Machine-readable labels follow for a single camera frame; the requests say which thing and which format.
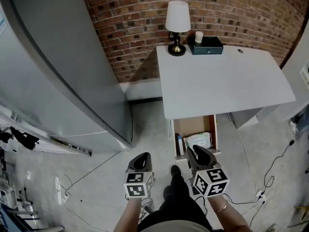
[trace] black pants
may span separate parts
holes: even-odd
[[[195,222],[212,231],[203,211],[190,197],[189,188],[180,174],[173,176],[169,189],[170,195],[160,209],[144,218],[138,226],[138,232],[157,223],[171,220]]]

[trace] open drawer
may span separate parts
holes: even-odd
[[[210,148],[209,150],[211,150],[214,155],[221,153],[218,150],[216,115],[194,117],[194,118],[172,119],[170,121],[170,125],[171,125],[171,136],[173,139],[173,148],[176,161],[186,160],[185,155],[181,156],[179,153],[176,134],[179,134],[182,138],[184,138],[192,136],[194,134],[198,134],[200,132],[210,132],[212,148]]]

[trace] white cup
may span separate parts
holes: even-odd
[[[195,32],[195,42],[196,43],[202,43],[202,40],[203,40],[203,32],[201,31],[196,31]]]

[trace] white lampshade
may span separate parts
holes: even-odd
[[[191,29],[189,5],[184,1],[170,1],[165,28],[168,31],[181,33]]]

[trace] stainless steel refrigerator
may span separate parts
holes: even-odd
[[[0,0],[0,104],[70,144],[130,148],[130,108],[84,0]]]

